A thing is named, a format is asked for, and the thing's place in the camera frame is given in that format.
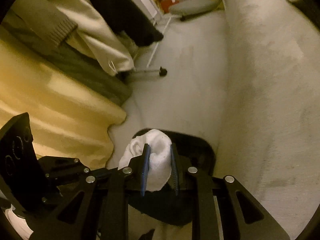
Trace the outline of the white paper wad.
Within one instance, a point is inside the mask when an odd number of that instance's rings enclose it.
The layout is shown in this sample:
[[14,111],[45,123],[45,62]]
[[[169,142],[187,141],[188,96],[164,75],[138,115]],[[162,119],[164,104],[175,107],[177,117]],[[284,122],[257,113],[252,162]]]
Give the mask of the white paper wad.
[[171,139],[160,130],[152,129],[132,139],[125,148],[118,168],[127,167],[132,158],[142,155],[145,144],[148,144],[151,150],[146,190],[159,191],[171,176]]

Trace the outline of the yellow curtain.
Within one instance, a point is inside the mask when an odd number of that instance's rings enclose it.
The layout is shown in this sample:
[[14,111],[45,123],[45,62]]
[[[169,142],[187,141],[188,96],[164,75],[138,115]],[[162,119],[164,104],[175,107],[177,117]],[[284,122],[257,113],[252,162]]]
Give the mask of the yellow curtain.
[[1,124],[30,116],[37,156],[78,158],[104,167],[114,145],[108,135],[126,112],[65,76],[5,29],[1,29]]

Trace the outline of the grey bed mattress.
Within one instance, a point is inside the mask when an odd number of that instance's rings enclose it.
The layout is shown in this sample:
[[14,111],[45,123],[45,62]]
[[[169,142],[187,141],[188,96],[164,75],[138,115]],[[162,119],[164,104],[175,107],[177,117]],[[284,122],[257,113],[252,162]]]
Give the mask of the grey bed mattress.
[[214,176],[296,238],[319,206],[319,30],[286,0],[223,0],[228,80]]

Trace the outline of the white rolling clothes rack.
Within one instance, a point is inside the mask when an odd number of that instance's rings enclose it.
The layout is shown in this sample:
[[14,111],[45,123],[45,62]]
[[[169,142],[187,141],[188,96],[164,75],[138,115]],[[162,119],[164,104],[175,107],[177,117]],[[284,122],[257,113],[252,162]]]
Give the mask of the white rolling clothes rack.
[[[156,27],[162,35],[165,35],[171,20],[172,17],[170,15],[164,15],[159,20],[154,21],[153,26]],[[122,76],[124,82],[126,82],[130,76],[139,74],[155,74],[159,77],[165,77],[167,75],[168,71],[166,68],[161,65],[152,66],[160,44],[161,41],[155,42],[148,47],[137,48],[133,54],[134,67]]]

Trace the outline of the cream hanging jacket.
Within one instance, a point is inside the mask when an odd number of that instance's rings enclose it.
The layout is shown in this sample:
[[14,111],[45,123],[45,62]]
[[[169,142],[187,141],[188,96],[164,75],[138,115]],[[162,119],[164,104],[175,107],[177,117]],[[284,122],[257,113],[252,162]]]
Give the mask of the cream hanging jacket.
[[89,0],[47,0],[78,27],[67,43],[98,61],[111,76],[134,68],[128,49],[121,43]]

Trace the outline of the olive green hanging coat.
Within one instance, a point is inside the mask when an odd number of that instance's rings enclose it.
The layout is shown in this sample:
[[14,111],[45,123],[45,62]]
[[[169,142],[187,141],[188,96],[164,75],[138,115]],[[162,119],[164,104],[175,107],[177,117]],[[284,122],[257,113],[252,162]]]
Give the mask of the olive green hanging coat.
[[69,45],[78,25],[47,0],[13,0],[1,25],[61,72],[112,102],[122,105],[131,96],[130,88],[97,60]]

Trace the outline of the black hanging garment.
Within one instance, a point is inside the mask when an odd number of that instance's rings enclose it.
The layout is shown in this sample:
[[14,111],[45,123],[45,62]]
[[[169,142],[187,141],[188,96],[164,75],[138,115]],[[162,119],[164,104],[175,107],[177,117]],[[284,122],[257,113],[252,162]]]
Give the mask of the black hanging garment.
[[124,32],[139,47],[163,40],[146,15],[132,0],[90,0],[115,34]]

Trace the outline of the grey floor cushion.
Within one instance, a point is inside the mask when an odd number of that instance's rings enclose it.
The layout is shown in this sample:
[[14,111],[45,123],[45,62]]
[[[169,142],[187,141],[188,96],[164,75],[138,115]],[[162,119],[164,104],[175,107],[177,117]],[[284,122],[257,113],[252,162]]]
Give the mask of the grey floor cushion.
[[186,0],[169,7],[172,15],[178,16],[181,21],[215,10],[221,0]]

